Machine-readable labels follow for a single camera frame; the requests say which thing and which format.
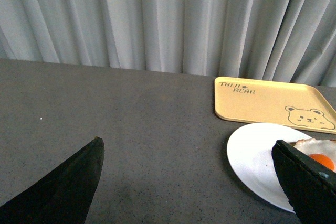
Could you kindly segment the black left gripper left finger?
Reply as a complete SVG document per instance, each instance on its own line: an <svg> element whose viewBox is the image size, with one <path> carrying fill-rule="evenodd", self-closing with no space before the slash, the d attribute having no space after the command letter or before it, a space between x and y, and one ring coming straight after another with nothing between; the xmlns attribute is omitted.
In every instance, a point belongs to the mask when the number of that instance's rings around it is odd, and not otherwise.
<svg viewBox="0 0 336 224"><path fill-rule="evenodd" d="M84 223L104 160L96 137L28 189L1 206L1 223Z"/></svg>

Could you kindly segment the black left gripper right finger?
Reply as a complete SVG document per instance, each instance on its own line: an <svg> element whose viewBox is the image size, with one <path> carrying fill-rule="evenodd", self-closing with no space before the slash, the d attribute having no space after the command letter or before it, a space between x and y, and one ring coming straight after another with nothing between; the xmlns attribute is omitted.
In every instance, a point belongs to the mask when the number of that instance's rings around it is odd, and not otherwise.
<svg viewBox="0 0 336 224"><path fill-rule="evenodd" d="M271 156L301 223L335 223L335 172L283 140L276 141Z"/></svg>

